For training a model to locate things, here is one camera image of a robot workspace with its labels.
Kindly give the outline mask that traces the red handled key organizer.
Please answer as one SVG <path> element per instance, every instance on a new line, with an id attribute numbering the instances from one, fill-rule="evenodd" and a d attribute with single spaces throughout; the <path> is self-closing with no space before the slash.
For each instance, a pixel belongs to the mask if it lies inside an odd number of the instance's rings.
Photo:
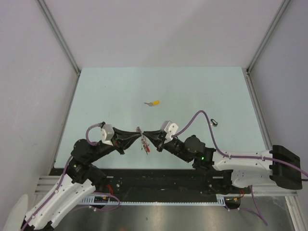
<path id="1" fill-rule="evenodd" d="M 148 155 L 148 153 L 150 152 L 149 142 L 147 141 L 147 138 L 144 136 L 140 127 L 137 127 L 136 131 L 141 134 L 141 149 L 144 150 L 145 153 Z"/>

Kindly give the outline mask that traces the yellow tagged key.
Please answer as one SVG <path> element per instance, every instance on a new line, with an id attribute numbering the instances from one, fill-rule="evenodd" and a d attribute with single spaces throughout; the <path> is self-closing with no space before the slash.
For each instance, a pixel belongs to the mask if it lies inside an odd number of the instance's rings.
<path id="1" fill-rule="evenodd" d="M 157 101 L 153 101 L 153 102 L 149 102 L 149 103 L 144 103 L 144 104 L 146 104 L 146 105 L 148 105 L 148 106 L 155 106 L 155 105 L 160 104 L 160 101 L 157 100 Z"/>

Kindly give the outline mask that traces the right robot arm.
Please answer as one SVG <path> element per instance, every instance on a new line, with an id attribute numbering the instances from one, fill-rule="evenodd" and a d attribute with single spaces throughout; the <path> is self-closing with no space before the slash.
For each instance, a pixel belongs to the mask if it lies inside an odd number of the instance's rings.
<path id="1" fill-rule="evenodd" d="M 227 193 L 271 182 L 284 189 L 302 189 L 300 158 L 281 145 L 255 153 L 232 153 L 208 148 L 195 135 L 185 141 L 162 130 L 145 131 L 143 135 L 157 151 L 165 150 L 187 163 L 192 162 L 193 168 L 205 175 L 223 174 L 222 188 Z"/>

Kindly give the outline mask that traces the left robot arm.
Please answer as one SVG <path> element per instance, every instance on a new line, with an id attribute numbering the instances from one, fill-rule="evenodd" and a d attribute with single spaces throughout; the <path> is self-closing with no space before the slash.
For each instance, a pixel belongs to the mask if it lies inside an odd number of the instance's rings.
<path id="1" fill-rule="evenodd" d="M 142 136 L 140 132 L 122 131 L 106 123 L 92 125 L 88 130 L 96 127 L 100 128 L 101 140 L 91 141 L 87 135 L 76 141 L 60 179 L 26 212 L 21 230 L 52 231 L 84 197 L 106 188 L 107 175 L 93 162 L 113 151 L 124 154 Z"/>

